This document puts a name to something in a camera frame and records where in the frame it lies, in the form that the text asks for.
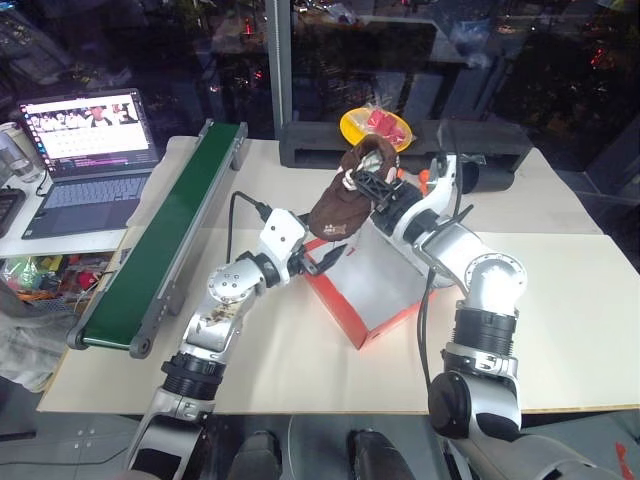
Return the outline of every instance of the cup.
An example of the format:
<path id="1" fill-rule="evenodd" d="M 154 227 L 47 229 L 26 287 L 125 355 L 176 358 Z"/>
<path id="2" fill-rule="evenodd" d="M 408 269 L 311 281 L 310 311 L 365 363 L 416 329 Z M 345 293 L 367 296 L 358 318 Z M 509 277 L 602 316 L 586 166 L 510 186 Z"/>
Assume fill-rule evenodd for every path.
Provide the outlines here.
<path id="1" fill-rule="evenodd" d="M 13 176 L 13 172 L 4 162 L 0 162 L 0 185 L 9 180 Z"/>
<path id="2" fill-rule="evenodd" d="M 0 125 L 0 133 L 6 133 L 13 143 L 22 151 L 22 154 L 34 164 L 44 168 L 42 159 L 36 152 L 31 139 L 24 133 L 16 122 L 7 122 Z"/>
<path id="3" fill-rule="evenodd" d="M 13 174 L 24 183 L 32 183 L 38 180 L 42 170 L 33 164 L 31 160 L 16 150 L 10 151 L 8 147 L 0 148 L 0 161 L 4 163 Z"/>

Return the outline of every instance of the keyboard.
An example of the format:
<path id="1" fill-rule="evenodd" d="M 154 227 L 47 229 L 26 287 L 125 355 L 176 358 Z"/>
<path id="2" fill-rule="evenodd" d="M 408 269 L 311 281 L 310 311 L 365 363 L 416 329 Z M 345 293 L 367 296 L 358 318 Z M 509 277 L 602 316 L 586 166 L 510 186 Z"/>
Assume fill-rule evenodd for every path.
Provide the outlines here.
<path id="1" fill-rule="evenodd" d="M 9 188 L 0 190 L 0 238 L 9 231 L 11 222 L 18 214 L 25 198 L 22 190 Z"/>
<path id="2" fill-rule="evenodd" d="M 44 208 L 71 207 L 90 203 L 136 200 L 148 177 L 121 177 L 116 179 L 91 180 L 86 183 L 55 185 Z"/>

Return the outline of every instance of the green conveyor belt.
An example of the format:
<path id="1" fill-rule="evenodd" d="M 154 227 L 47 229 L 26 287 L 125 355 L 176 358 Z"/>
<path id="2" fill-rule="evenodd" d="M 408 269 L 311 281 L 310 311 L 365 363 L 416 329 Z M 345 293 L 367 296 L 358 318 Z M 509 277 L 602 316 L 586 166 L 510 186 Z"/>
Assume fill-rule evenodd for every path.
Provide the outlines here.
<path id="1" fill-rule="evenodd" d="M 238 132 L 214 124 L 84 326 L 83 343 L 129 349 Z"/>

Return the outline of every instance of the gray cloth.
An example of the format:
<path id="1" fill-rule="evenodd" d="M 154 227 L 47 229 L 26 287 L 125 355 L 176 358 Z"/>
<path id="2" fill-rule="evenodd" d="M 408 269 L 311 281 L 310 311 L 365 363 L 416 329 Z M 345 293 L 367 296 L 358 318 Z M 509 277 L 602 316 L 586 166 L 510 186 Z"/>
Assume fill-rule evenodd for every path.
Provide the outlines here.
<path id="1" fill-rule="evenodd" d="M 66 312 L 36 310 L 0 279 L 0 376 L 32 392 L 42 391 L 76 321 Z"/>

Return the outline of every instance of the black cylinder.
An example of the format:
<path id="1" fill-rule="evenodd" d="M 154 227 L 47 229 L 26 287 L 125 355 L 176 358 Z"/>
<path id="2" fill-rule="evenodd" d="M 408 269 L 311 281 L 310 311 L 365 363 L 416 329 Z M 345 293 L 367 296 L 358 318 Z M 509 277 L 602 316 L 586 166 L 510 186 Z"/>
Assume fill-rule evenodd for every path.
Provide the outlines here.
<path id="1" fill-rule="evenodd" d="M 462 164 L 462 193 L 501 192 L 513 184 L 513 173 L 475 162 Z"/>
<path id="2" fill-rule="evenodd" d="M 471 418 L 471 395 L 464 378 L 445 372 L 433 379 L 429 388 L 431 426 L 443 437 L 467 438 Z"/>
<path id="3" fill-rule="evenodd" d="M 225 365 L 178 353 L 162 364 L 165 390 L 196 400 L 213 400 L 222 383 Z"/>
<path id="4" fill-rule="evenodd" d="M 515 331 L 515 317 L 482 310 L 460 309 L 456 312 L 453 342 L 506 356 L 511 355 Z"/>

